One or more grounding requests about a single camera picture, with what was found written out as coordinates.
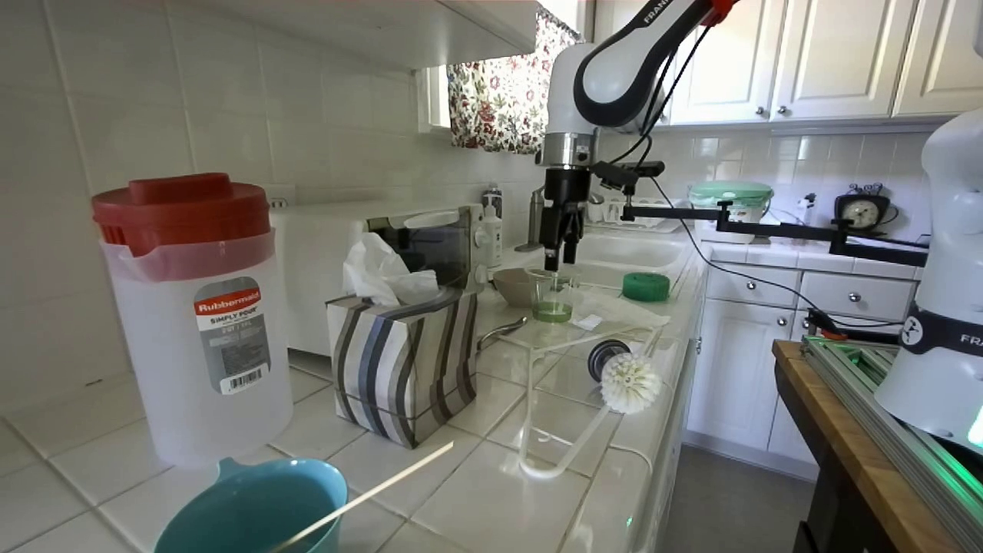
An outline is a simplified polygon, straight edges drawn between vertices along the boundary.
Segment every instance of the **white robotic arm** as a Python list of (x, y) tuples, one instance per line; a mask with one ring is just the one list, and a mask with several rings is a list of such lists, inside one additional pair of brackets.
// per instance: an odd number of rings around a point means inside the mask
[(593, 142), (599, 125), (628, 125), (660, 102), (660, 79), (679, 42), (701, 26), (720, 26), (737, 0), (649, 0), (615, 36), (557, 55), (549, 121), (541, 152), (548, 167), (541, 246), (544, 268), (571, 264), (585, 235)]

